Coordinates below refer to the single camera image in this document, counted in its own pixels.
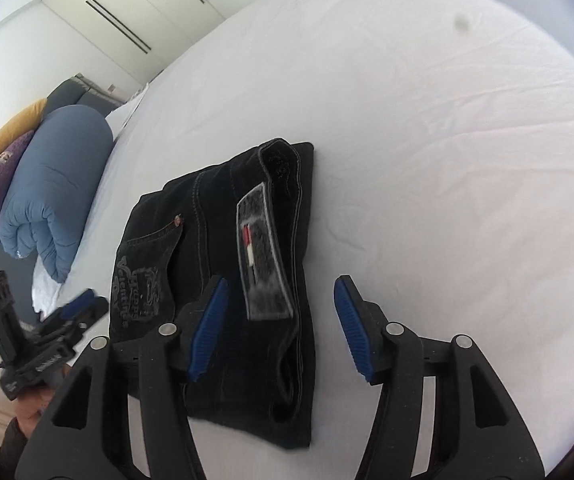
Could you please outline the left hand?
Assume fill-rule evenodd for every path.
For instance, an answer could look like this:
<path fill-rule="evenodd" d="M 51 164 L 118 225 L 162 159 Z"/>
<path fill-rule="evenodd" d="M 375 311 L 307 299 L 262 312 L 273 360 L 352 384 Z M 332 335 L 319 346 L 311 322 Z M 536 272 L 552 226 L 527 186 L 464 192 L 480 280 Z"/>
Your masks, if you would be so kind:
<path fill-rule="evenodd" d="M 14 419 L 26 440 L 32 437 L 56 391 L 46 384 L 35 385 L 25 388 L 14 400 Z"/>

